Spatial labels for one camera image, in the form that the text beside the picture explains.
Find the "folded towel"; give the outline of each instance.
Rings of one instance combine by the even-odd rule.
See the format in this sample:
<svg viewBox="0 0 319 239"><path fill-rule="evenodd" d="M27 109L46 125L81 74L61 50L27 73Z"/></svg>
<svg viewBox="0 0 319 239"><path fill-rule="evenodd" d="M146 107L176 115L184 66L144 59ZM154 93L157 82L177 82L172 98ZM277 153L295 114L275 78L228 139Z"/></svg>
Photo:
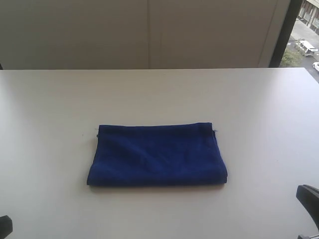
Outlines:
<svg viewBox="0 0 319 239"><path fill-rule="evenodd" d="M227 170L211 123L100 125L87 184L140 187L226 181Z"/></svg>

